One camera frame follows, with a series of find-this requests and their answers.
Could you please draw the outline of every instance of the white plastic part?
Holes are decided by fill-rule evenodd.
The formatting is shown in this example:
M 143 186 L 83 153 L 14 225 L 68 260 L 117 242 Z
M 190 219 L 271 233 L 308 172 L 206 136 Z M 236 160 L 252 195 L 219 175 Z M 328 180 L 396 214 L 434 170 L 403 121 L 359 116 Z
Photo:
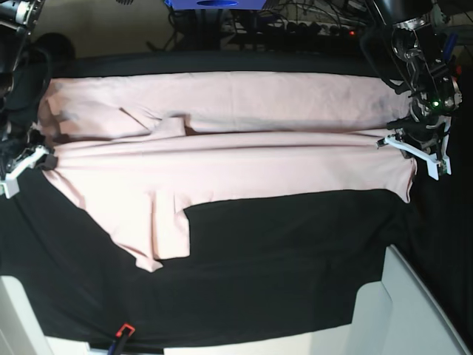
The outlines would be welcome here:
M 21 283 L 0 277 L 0 354 L 52 355 Z
M 20 192 L 16 180 L 18 176 L 27 168 L 33 168 L 38 160 L 49 153 L 44 146 L 37 146 L 34 153 L 23 159 L 10 174 L 7 174 L 5 180 L 0 180 L 0 195 L 4 194 L 6 198 L 12 198 L 18 194 Z
M 399 354 L 472 355 L 419 276 L 390 246 L 381 281 L 358 292 L 344 355 Z
M 443 164 L 446 168 L 446 173 L 451 175 L 452 174 L 452 167 L 450 165 L 450 158 L 448 155 L 443 155 L 443 162 L 437 160 L 437 155 L 431 154 L 428 155 L 425 152 L 411 146 L 410 144 L 398 141 L 393 136 L 388 136 L 384 139 L 384 143 L 394 146 L 400 150 L 404 150 L 406 152 L 415 155 L 416 157 L 426 161 L 427 163 L 427 170 L 429 172 L 429 176 L 438 180 L 439 179 L 439 169 L 440 166 Z
M 448 132 L 451 126 L 452 119 L 449 117 L 443 117 L 442 122 L 445 123 L 444 132 Z M 442 142 L 442 147 L 441 147 L 442 161 L 439 161 L 437 159 L 436 154 L 429 155 L 425 152 L 422 152 L 420 149 L 417 149 L 411 146 L 410 144 L 398 141 L 394 135 L 388 135 L 387 137 L 385 137 L 384 143 L 389 144 L 390 146 L 394 146 L 395 148 L 398 148 L 400 150 L 409 152 L 412 155 L 415 155 L 416 157 L 426 161 L 429 176 L 431 178 L 438 180 L 439 175 L 440 175 L 439 170 L 443 170 L 444 173 L 448 175 L 452 174 L 452 166 L 450 164 L 450 157 L 446 154 L 446 149 L 447 149 L 447 146 L 449 145 L 449 137 L 450 137 L 449 135 L 446 135 Z
M 28 1 L 22 1 L 18 4 L 18 9 L 16 10 L 15 21 L 17 24 L 25 24 L 28 11 L 30 10 L 30 3 Z

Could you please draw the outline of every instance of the floor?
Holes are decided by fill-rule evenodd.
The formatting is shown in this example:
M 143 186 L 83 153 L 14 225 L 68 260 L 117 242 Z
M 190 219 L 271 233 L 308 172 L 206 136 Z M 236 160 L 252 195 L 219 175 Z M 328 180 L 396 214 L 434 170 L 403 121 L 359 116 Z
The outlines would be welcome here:
M 172 34 L 162 0 L 46 0 L 33 35 L 63 33 L 79 57 L 149 51 L 146 41 L 163 47 Z

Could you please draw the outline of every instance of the cable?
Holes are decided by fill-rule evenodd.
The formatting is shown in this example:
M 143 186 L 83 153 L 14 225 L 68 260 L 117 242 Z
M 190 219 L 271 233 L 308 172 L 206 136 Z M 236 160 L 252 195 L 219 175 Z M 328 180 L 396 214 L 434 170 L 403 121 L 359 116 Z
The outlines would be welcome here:
M 172 33 L 171 37 L 169 37 L 168 41 L 166 42 L 166 44 L 164 44 L 164 47 L 163 47 L 163 50 L 167 50 L 169 45 L 171 44 L 172 40 L 174 39 L 174 46 L 176 46 L 176 38 L 177 38 L 177 31 L 174 30 L 174 32 Z
M 278 13 L 282 12 L 287 6 L 289 5 L 288 2 L 282 3 L 282 4 L 277 4 L 275 7 L 271 8 L 271 11 L 276 11 Z
M 341 30 L 341 22 L 340 22 L 340 16 L 338 15 L 337 11 L 335 10 L 335 8 L 332 6 L 332 4 L 328 1 L 328 0 L 324 0 L 325 3 L 327 3 L 328 6 L 330 6 L 330 9 L 333 10 L 333 12 L 337 15 L 337 19 L 338 19 L 338 28 Z
M 51 78 L 52 78 L 52 58 L 51 58 L 51 55 L 44 48 L 40 48 L 40 47 L 36 47 L 36 46 L 33 46 L 33 47 L 29 48 L 29 50 L 36 51 L 36 52 L 42 54 L 43 57 L 44 57 L 44 60 L 46 62 L 46 73 L 44 74 L 44 77 L 43 77 L 43 84 L 41 85 L 41 89 L 38 91 L 38 93 L 36 94 L 34 99 L 32 99 L 31 102 L 28 105 L 20 107 L 18 109 L 8 109 L 7 110 L 8 112 L 19 112 L 19 111 L 23 111 L 25 109 L 32 108 L 33 106 L 35 106 L 36 104 L 39 103 L 39 101 L 43 98 L 44 94 L 46 93 L 47 89 L 50 87 L 50 82 L 51 82 Z
M 297 6 L 301 9 L 303 9 L 305 12 L 310 11 L 312 13 L 323 13 L 325 15 L 329 14 L 331 16 L 336 16 L 335 13 L 329 13 L 329 12 L 326 12 L 326 11 L 323 11 L 323 10 L 311 8 L 311 7 L 309 7 L 310 5 L 308 5 L 308 4 L 298 4 Z M 359 26 L 360 24 L 366 26 L 366 22 L 362 21 L 359 17 L 358 17 L 358 19 L 354 19 L 354 18 L 346 18 L 346 17 L 343 17 L 343 16 L 339 16 L 339 18 L 343 22 L 349 22 L 349 23 L 352 23 L 352 24 L 356 24 L 356 26 Z
M 296 2 L 290 1 L 290 2 L 284 3 L 284 5 L 296 5 L 296 6 L 299 6 L 299 5 L 301 5 L 301 4 L 298 4 L 298 3 L 296 3 Z M 306 4 L 305 6 L 311 7 L 311 8 L 315 8 L 315 9 L 317 9 L 317 10 L 323 12 L 325 15 L 327 15 L 328 17 L 330 17 L 330 18 L 332 19 L 332 21 L 333 21 L 334 24 L 337 24 L 338 27 L 341 28 L 340 22 L 338 22 L 338 21 L 335 19 L 335 17 L 333 17 L 332 15 L 330 15 L 327 11 L 321 9 L 320 7 L 317 7 L 316 5 L 309 5 L 309 4 Z
M 272 10 L 270 10 L 270 12 L 275 15 L 275 16 L 278 16 L 281 20 L 285 20 L 286 22 L 289 22 L 289 20 L 287 19 L 286 16 L 282 15 L 281 13 L 274 13 Z
M 235 35 L 238 34 L 238 28 L 237 28 L 237 17 L 235 16 L 235 13 L 232 11 L 231 13 L 231 21 L 233 22 L 234 24 L 234 30 L 235 30 Z
M 473 18 L 465 11 L 465 9 L 463 8 L 463 6 L 460 6 L 456 0 L 453 0 L 453 6 L 455 6 L 457 9 L 459 9 L 462 13 L 465 14 L 465 16 L 468 18 L 468 20 L 470 20 L 472 23 L 473 23 Z
M 314 0 L 314 1 L 324 2 L 326 4 L 329 4 L 330 8 L 334 12 L 338 13 L 341 16 L 345 16 L 345 18 L 348 18 L 349 20 L 355 21 L 357 19 L 360 19 L 360 13 L 356 14 L 356 13 L 352 13 L 352 12 L 348 11 L 348 9 L 342 9 L 337 4 L 334 4 L 333 0 L 328 0 L 328 1 L 330 1 L 330 3 L 328 3 L 327 0 Z

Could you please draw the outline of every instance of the white panel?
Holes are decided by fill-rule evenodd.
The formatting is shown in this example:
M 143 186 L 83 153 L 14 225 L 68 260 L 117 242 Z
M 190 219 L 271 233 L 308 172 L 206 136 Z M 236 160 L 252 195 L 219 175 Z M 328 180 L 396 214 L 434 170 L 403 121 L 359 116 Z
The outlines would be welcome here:
M 0 346 L 13 355 L 52 355 L 23 286 L 14 277 L 0 277 L 0 330 L 8 344 Z
M 471 355 L 409 264 L 390 247 L 382 283 L 394 308 L 382 355 Z
M 361 287 L 344 355 L 381 354 L 391 316 L 392 300 L 381 282 Z
M 49 337 L 46 339 L 54 355 L 89 355 L 89 344 L 86 342 Z
M 166 355 L 343 355 L 350 326 L 261 342 L 207 348 L 166 349 Z

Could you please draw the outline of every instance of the black cable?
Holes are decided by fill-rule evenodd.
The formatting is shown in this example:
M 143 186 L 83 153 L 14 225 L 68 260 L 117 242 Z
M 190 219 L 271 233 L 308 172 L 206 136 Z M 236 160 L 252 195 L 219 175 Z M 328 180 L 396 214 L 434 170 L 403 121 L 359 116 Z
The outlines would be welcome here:
M 275 7 L 271 8 L 271 11 L 276 11 L 277 13 L 282 12 L 287 6 L 289 5 L 288 2 L 282 3 L 282 4 L 277 4 Z
M 176 37 L 177 37 L 177 31 L 174 30 L 171 37 L 169 37 L 168 41 L 166 44 L 164 44 L 163 50 L 167 50 L 169 45 L 171 44 L 172 40 L 174 39 L 174 46 L 176 45 Z
M 287 19 L 286 16 L 282 15 L 281 13 L 273 13 L 273 11 L 271 11 L 272 14 L 278 16 L 281 20 L 286 20 L 286 22 L 288 23 L 289 20 Z
M 381 40 L 383 42 L 384 47 L 386 48 L 388 56 L 391 58 L 391 61 L 394 63 L 394 65 L 396 66 L 396 69 L 398 70 L 399 74 L 401 75 L 404 84 L 409 87 L 409 90 L 411 90 L 412 95 L 414 95 L 415 94 L 415 89 L 412 87 L 410 81 L 405 76 L 404 71 L 399 66 L 398 60 L 396 59 L 396 57 L 394 55 L 394 52 L 392 51 L 392 47 L 389 43 L 387 43 L 387 41 L 384 37 L 384 34 L 381 34 Z M 400 95 L 404 92 L 404 91 L 402 91 L 403 87 L 404 87 L 404 84 L 398 85 L 398 89 L 395 90 L 396 94 Z
M 330 6 L 330 9 L 336 14 L 337 20 L 338 20 L 338 28 L 341 30 L 341 21 L 340 21 L 340 16 L 338 15 L 338 12 L 335 10 L 335 8 L 332 6 L 331 2 L 328 0 L 324 0 L 328 6 Z
M 235 16 L 235 13 L 232 11 L 231 13 L 231 17 L 232 17 L 232 22 L 234 23 L 234 30 L 235 30 L 235 35 L 238 34 L 238 29 L 237 29 L 237 17 Z
M 174 39 L 174 49 L 177 46 L 177 31 L 174 31 L 172 38 Z
M 456 0 L 453 0 L 453 6 L 455 6 L 457 9 L 459 9 L 462 13 L 465 14 L 465 16 L 468 18 L 468 20 L 470 20 L 472 23 L 473 23 L 473 18 L 465 11 L 465 9 L 463 8 L 463 6 L 460 6 L 460 4 L 458 4 L 456 2 Z
M 23 69 L 21 70 L 19 76 L 17 77 L 16 79 L 16 87 L 19 87 L 21 82 L 23 81 L 23 77 L 24 77 L 24 72 L 25 70 L 28 68 L 28 65 L 30 64 L 30 55 L 27 54 L 26 56 L 26 59 L 25 59 L 25 62 L 24 62 L 24 66 L 23 66 Z
M 368 61 L 368 63 L 370 64 L 371 68 L 373 69 L 373 71 L 375 72 L 375 74 L 388 86 L 390 87 L 391 89 L 395 90 L 395 92 L 399 95 L 401 94 L 402 92 L 406 91 L 404 90 L 404 87 L 407 85 L 409 87 L 409 89 L 412 91 L 412 93 L 414 93 L 414 89 L 411 88 L 406 76 L 404 75 L 404 73 L 401 71 L 401 68 L 398 66 L 398 62 L 395 60 L 393 54 L 391 53 L 392 51 L 389 51 L 388 50 L 388 53 L 389 53 L 389 56 L 390 58 L 392 59 L 392 61 L 394 62 L 397 70 L 399 71 L 399 74 L 401 75 L 403 81 L 405 84 L 400 84 L 400 85 L 397 85 L 397 84 L 394 84 L 388 77 L 384 76 L 378 69 L 378 66 L 376 65 L 375 63 L 375 59 L 372 57 L 371 53 L 370 53 L 370 49 L 368 47 L 369 45 L 369 41 L 372 39 L 372 38 L 375 38 L 376 35 L 378 34 L 378 28 L 376 27 L 371 27 L 369 28 L 365 34 L 360 38 L 360 48 L 361 48 L 361 51 L 363 52 L 364 54 L 364 57 L 366 58 L 366 60 Z
M 46 72 L 44 73 L 43 84 L 41 85 L 41 89 L 39 90 L 39 92 L 36 94 L 34 99 L 32 99 L 31 102 L 28 105 L 20 107 L 18 109 L 8 109 L 7 110 L 8 112 L 19 112 L 19 111 L 23 111 L 25 109 L 30 109 L 30 108 L 34 107 L 43 98 L 44 94 L 46 94 L 46 91 L 48 90 L 48 88 L 50 86 L 50 82 L 51 82 L 51 79 L 52 79 L 52 58 L 51 58 L 51 55 L 44 48 L 41 48 L 41 47 L 33 46 L 33 47 L 29 48 L 29 50 L 36 51 L 36 52 L 42 54 L 43 57 L 44 57 L 44 60 L 45 60 L 45 63 L 46 63 Z
M 285 2 L 283 3 L 282 5 L 295 5 L 295 6 L 298 6 L 298 5 L 301 5 L 300 3 L 297 3 L 297 2 L 293 2 L 293 1 L 289 1 L 289 2 Z M 334 24 L 337 24 L 339 28 L 341 28 L 341 23 L 338 22 L 332 15 L 330 15 L 327 11 L 325 11 L 324 9 L 321 9 L 320 7 L 317 7 L 316 5 L 312 5 L 312 4 L 305 4 L 304 5 L 305 7 L 308 7 L 308 8 L 313 8 L 313 9 L 316 9 L 322 13 L 324 13 L 325 15 L 327 15 L 328 17 L 330 17 L 333 21 Z
M 338 12 L 342 15 L 342 16 L 345 16 L 347 18 L 351 18 L 352 20 L 357 20 L 357 19 L 360 19 L 360 15 L 358 14 L 355 14 L 355 13 L 352 13 L 350 11 L 348 11 L 348 9 L 342 9 L 340 8 L 337 4 L 334 4 L 333 3 L 333 0 L 330 0 L 332 6 L 334 6 Z
M 296 24 L 299 24 L 299 6 L 296 5 Z

